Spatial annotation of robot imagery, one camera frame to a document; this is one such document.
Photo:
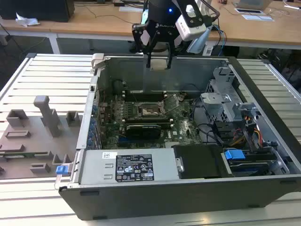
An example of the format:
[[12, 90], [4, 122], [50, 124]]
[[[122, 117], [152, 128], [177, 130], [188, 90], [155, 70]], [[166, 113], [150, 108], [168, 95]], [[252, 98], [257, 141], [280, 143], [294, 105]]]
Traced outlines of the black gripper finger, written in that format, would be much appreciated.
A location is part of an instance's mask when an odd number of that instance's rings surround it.
[[175, 41], [176, 36], [169, 34], [167, 36], [166, 44], [167, 44], [167, 50], [168, 50], [168, 63], [167, 63], [167, 69], [171, 68], [172, 60], [175, 56], [177, 56], [178, 51], [175, 47]]
[[[150, 36], [150, 40], [148, 41], [147, 45], [144, 45], [141, 41], [141, 36], [143, 35], [144, 31], [146, 31]], [[147, 22], [145, 24], [133, 24], [132, 35], [136, 44], [136, 50], [144, 55], [147, 55], [146, 68], [150, 68], [151, 53], [158, 42], [158, 29], [155, 28], [155, 23]]]

